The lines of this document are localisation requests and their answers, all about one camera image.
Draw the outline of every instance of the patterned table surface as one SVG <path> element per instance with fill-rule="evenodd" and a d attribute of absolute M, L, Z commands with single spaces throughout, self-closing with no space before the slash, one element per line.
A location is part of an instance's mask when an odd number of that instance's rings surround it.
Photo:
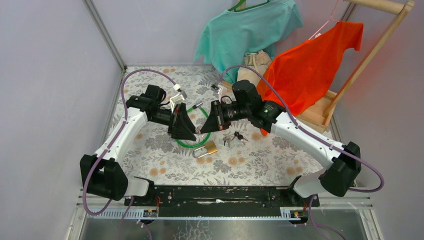
<path fill-rule="evenodd" d="M 126 74 L 143 68 L 165 73 L 180 84 L 187 93 L 187 108 L 203 101 L 202 107 L 209 113 L 210 102 L 218 98 L 210 90 L 210 85 L 216 82 L 219 75 L 213 66 L 132 66 L 128 67 Z M 163 76 L 153 72 L 139 72 L 125 83 L 125 99 L 144 93 L 148 84 L 166 90 L 166 102 L 175 94 L 172 84 Z M 112 128 L 123 113 L 119 98 Z M 198 129 L 205 123 L 206 117 L 199 109 L 188 115 Z M 178 145 L 167 134 L 167 129 L 165 125 L 152 122 L 141 129 L 123 160 L 122 169 L 126 174 L 148 178 L 158 185 L 287 186 L 296 176 L 322 168 L 310 155 L 284 138 L 273 134 L 262 136 L 260 130 L 246 119 L 233 122 L 227 130 L 211 133 L 209 141 L 215 142 L 218 152 L 197 159 L 192 156 L 193 149 Z M 240 132 L 249 142 L 243 145 L 235 139 L 230 147 L 224 146 L 222 138 L 233 138 L 235 131 Z M 331 138 L 329 131 L 324 135 Z"/>

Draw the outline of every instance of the white wall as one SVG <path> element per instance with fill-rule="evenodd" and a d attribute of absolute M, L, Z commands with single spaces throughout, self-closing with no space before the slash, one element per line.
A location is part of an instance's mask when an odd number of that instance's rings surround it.
<path fill-rule="evenodd" d="M 120 70 L 82 0 L 3 0 L 0 33 L 0 238 L 60 240 Z"/>
<path fill-rule="evenodd" d="M 337 74 L 338 86 L 391 19 L 388 13 L 357 9 L 351 20 L 365 24 L 363 50 L 345 58 L 345 67 Z M 385 240 L 423 238 L 423 23 L 424 2 L 417 1 L 335 109 L 344 140 L 359 144 L 363 159 L 385 177 L 385 187 L 371 194 Z M 358 180 L 369 188 L 379 183 L 366 168 Z"/>
<path fill-rule="evenodd" d="M 127 65 L 193 64 L 205 25 L 238 0 L 94 0 L 116 48 Z M 266 0 L 247 0 L 247 6 Z M 295 0 L 305 27 L 295 30 L 277 50 L 282 52 L 308 39 L 330 17 L 336 0 Z M 335 18 L 347 2 L 340 1 Z"/>

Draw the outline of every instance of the wooden pole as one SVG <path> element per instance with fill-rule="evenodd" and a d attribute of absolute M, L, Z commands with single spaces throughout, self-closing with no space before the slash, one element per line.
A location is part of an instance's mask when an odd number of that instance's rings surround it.
<path fill-rule="evenodd" d="M 347 0 L 352 3 L 356 2 L 368 2 L 369 0 Z M 336 104 L 342 99 L 343 95 L 349 90 L 349 88 L 352 86 L 352 84 L 355 82 L 355 80 L 358 78 L 358 76 L 362 73 L 362 71 L 365 69 L 365 67 L 370 63 L 370 61 L 374 58 L 374 56 L 377 54 L 377 52 L 383 47 L 383 45 L 387 42 L 387 40 L 390 38 L 390 36 L 393 34 L 393 32 L 396 30 L 396 28 L 401 24 L 401 22 L 405 19 L 405 17 L 410 13 L 412 8 L 414 7 L 415 2 L 413 0 L 408 0 L 408 2 L 405 3 L 403 9 L 400 11 L 400 13 L 394 17 L 394 19 L 391 21 L 391 23 L 387 26 L 387 28 L 384 30 L 378 41 L 375 43 L 375 45 L 369 50 L 369 52 L 366 54 L 366 56 L 362 59 L 362 61 L 359 63 L 359 65 L 356 67 L 356 69 L 353 71 L 353 73 L 350 75 L 350 77 L 347 79 L 347 81 L 344 83 L 343 87 L 341 87 L 340 91 L 337 93 L 335 98 L 331 101 L 331 103 L 328 105 L 328 107 L 324 111 L 324 117 L 326 118 L 330 112 L 333 111 L 333 109 L 336 107 Z"/>

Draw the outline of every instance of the padlock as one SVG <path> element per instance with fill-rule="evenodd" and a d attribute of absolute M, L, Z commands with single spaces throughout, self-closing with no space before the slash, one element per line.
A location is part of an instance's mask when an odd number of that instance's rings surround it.
<path fill-rule="evenodd" d="M 196 152 L 197 150 L 200 150 L 200 149 L 203 149 L 203 148 L 205 148 L 205 149 L 206 149 L 207 153 L 205 153 L 205 154 L 203 154 L 203 155 L 201 155 L 201 156 L 195 156 L 195 152 Z M 199 159 L 199 158 L 204 157 L 204 156 L 206 156 L 206 155 L 214 154 L 214 153 L 216 153 L 216 152 L 218 152 L 218 148 L 217 148 L 217 146 L 215 145 L 214 141 L 208 141 L 208 142 L 207 142 L 207 143 L 205 143 L 203 146 L 201 146 L 201 147 L 196 148 L 196 149 L 194 149 L 194 150 L 193 150 L 193 157 L 194 157 L 194 158 Z"/>

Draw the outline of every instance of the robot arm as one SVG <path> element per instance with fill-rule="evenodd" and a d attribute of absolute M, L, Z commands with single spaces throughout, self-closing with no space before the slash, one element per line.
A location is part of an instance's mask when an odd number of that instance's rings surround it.
<path fill-rule="evenodd" d="M 185 99 L 179 92 L 178 99 Z M 106 142 L 93 155 L 84 155 L 80 161 L 81 178 L 85 183 L 94 162 L 105 150 L 103 156 L 88 183 L 87 192 L 115 201 L 123 196 L 145 196 L 152 182 L 140 177 L 130 177 L 121 168 L 125 154 L 137 133 L 147 122 L 168 126 L 168 134 L 173 139 L 196 140 L 196 129 L 191 122 L 185 103 L 171 101 L 173 110 L 163 108 L 165 91 L 155 85 L 149 85 L 145 93 L 131 96 L 126 101 L 128 117 L 120 119 Z"/>
<path fill-rule="evenodd" d="M 297 195 L 307 198 L 325 191 L 338 197 L 346 194 L 361 171 L 359 162 L 304 133 L 292 122 L 284 107 L 273 101 L 262 101 L 255 86 L 247 80 L 236 82 L 232 90 L 235 101 L 230 99 L 231 103 L 226 103 L 216 100 L 211 103 L 209 118 L 200 130 L 202 134 L 225 130 L 230 127 L 232 121 L 248 119 L 255 127 L 294 143 L 323 166 L 322 170 L 298 176 L 291 183 L 289 188 Z M 360 157 L 360 148 L 355 143 L 344 145 L 326 138 L 306 125 L 302 127 L 329 145 Z"/>

